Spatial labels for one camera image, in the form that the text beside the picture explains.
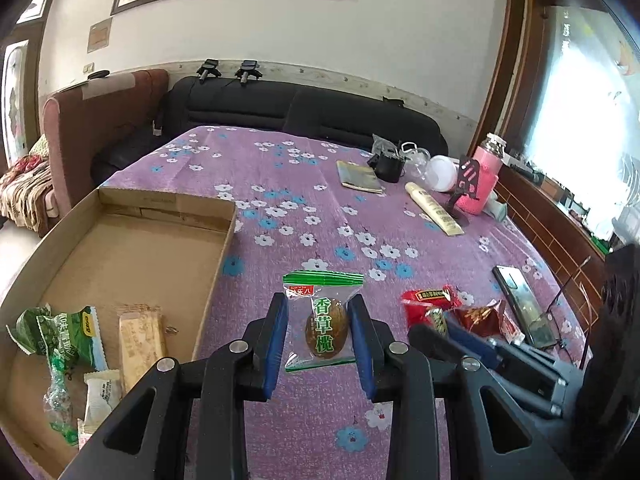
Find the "red foil snack bag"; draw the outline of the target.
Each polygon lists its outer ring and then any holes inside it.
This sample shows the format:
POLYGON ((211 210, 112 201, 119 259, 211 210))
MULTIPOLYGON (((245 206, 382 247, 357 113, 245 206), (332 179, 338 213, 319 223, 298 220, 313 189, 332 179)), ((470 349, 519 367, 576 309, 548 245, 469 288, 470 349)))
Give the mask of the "red foil snack bag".
POLYGON ((502 337, 499 330, 500 312, 504 312, 504 302, 496 300, 483 307, 455 308, 454 317, 463 328, 476 336, 502 337))

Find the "beige wafer snack pack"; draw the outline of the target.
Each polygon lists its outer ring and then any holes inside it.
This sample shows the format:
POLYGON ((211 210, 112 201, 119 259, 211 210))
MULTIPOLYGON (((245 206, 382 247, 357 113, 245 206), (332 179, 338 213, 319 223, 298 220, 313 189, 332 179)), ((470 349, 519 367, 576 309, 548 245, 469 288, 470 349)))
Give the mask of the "beige wafer snack pack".
POLYGON ((159 307, 130 304, 118 314, 120 372, 129 392, 159 359, 167 356, 159 307))

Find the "olive snack clear packet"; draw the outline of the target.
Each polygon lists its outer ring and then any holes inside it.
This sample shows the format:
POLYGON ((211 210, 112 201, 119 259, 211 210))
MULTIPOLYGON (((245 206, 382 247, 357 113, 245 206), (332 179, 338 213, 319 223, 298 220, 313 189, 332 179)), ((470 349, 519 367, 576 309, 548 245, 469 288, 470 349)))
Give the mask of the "olive snack clear packet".
POLYGON ((288 373, 355 362, 347 307, 363 282, 363 275, 357 273, 300 270, 285 274, 284 369, 288 373))

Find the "clear green candy bag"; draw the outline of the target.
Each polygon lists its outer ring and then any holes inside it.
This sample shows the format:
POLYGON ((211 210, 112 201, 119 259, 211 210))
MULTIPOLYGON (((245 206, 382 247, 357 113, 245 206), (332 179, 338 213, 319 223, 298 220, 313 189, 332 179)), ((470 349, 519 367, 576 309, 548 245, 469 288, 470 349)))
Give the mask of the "clear green candy bag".
POLYGON ((70 446, 78 445, 77 422, 73 416, 72 399, 66 387, 65 361, 53 352, 48 356, 50 386, 43 396, 44 414, 49 426, 70 446))

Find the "green peas snack bag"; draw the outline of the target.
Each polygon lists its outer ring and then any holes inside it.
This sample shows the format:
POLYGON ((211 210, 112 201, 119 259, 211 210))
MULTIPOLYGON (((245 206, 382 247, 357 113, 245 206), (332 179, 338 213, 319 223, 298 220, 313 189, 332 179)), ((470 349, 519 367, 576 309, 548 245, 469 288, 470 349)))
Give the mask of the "green peas snack bag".
POLYGON ((38 315, 36 323, 52 370, 66 374, 78 364, 96 372, 108 369, 96 308, 38 315))

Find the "dark green snack bag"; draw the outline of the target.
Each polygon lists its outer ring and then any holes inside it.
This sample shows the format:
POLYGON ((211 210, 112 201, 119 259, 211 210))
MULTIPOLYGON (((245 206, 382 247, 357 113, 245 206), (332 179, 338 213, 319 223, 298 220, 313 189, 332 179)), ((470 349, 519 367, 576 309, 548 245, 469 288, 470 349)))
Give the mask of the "dark green snack bag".
POLYGON ((6 326, 11 340, 28 356, 33 354, 44 356, 46 354, 46 345, 40 334, 37 318, 50 316, 51 313, 51 307, 48 304, 26 309, 12 326, 6 326))

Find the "white red snack packet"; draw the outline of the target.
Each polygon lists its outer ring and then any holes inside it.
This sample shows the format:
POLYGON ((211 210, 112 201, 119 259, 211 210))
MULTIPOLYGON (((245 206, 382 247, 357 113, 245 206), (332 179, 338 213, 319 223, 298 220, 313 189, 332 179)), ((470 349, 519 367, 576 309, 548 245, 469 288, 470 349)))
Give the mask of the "white red snack packet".
POLYGON ((81 450, 96 432, 96 425, 89 424, 82 419, 77 421, 78 448, 81 450))

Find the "red bar snack pack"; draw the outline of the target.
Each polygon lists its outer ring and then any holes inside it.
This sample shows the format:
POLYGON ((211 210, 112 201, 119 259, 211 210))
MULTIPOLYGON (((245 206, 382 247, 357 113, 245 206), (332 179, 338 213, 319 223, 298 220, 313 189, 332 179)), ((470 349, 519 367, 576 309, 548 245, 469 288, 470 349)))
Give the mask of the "red bar snack pack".
POLYGON ((400 296, 407 327, 427 325, 443 334, 447 333, 445 313, 462 306, 457 289, 444 285, 440 289, 411 289, 400 296))

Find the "cream lotion tube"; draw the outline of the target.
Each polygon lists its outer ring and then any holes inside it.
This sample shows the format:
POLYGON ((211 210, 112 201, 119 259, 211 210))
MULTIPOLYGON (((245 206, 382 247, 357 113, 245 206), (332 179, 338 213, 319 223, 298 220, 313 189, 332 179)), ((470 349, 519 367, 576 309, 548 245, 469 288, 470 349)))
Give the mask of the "cream lotion tube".
POLYGON ((454 220, 454 217, 446 211, 446 209, 437 203, 434 198, 428 194, 424 188, 414 182, 405 184, 405 190, 409 197, 421 208, 424 214, 430 218, 439 229, 447 236, 458 236, 464 233, 462 226, 454 220))

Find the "black phone stand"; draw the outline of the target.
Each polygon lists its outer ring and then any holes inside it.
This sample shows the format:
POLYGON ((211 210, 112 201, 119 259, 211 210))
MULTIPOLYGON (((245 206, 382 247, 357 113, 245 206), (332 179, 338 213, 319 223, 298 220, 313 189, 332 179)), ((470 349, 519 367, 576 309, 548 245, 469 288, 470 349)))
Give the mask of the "black phone stand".
POLYGON ((479 180, 480 163, 473 157, 462 156, 458 166, 456 184, 445 206, 445 210, 450 214, 451 218, 462 228, 469 224, 469 220, 461 210, 457 210, 457 202, 461 197, 469 197, 471 200, 476 200, 479 180))

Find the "black pen cup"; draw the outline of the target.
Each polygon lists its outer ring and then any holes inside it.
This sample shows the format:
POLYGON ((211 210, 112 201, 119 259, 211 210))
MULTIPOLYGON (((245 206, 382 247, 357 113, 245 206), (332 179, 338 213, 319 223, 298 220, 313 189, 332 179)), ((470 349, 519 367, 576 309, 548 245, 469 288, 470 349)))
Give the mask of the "black pen cup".
POLYGON ((404 173, 406 160, 400 141, 392 142, 376 134, 373 136, 371 156, 367 164, 380 180, 398 183, 404 173))

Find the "clear plastic cup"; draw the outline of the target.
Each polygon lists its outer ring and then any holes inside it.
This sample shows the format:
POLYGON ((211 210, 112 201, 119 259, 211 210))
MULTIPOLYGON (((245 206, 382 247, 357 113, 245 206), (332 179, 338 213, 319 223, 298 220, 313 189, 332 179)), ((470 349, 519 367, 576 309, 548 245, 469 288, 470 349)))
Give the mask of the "clear plastic cup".
POLYGON ((414 142, 400 144, 400 154, 405 159, 404 173, 407 177, 424 180, 431 154, 426 148, 420 148, 414 142))

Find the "small olive notebook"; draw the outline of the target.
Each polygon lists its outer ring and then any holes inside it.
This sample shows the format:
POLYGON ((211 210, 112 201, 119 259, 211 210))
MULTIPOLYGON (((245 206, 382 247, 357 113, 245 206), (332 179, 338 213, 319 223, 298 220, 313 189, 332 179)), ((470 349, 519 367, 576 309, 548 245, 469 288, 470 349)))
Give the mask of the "small olive notebook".
POLYGON ((354 162, 338 160, 336 169, 338 178, 344 188, 378 195, 384 193, 384 186, 369 166, 359 166, 354 162))

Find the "purple floral tablecloth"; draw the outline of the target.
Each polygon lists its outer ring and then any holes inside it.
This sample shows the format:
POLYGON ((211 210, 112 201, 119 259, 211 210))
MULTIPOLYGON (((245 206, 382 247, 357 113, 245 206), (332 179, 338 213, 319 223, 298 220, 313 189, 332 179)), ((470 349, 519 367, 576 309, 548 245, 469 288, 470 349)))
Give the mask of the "purple floral tablecloth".
MULTIPOLYGON (((372 318, 406 339, 400 296, 457 287, 465 307, 503 298, 494 266, 520 269, 545 308, 553 271, 510 220, 473 217, 460 236, 427 220, 404 181, 381 196, 344 188, 336 162, 367 152, 289 134, 198 127, 116 172, 104 188, 213 197, 235 203, 235 234, 221 263, 198 357, 240 338, 261 318, 282 276, 296 270, 362 274, 372 318)), ((390 404, 363 394, 356 366, 287 373, 268 403, 248 404, 250 479, 384 479, 390 404)))

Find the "patterned blanket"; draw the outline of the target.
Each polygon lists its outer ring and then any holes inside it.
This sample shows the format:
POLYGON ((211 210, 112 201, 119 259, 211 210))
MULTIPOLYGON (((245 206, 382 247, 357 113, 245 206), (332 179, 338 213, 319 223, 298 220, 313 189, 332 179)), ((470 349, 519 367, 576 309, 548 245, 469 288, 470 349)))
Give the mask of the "patterned blanket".
POLYGON ((1 177, 1 217, 40 237, 60 218, 45 136, 1 177))

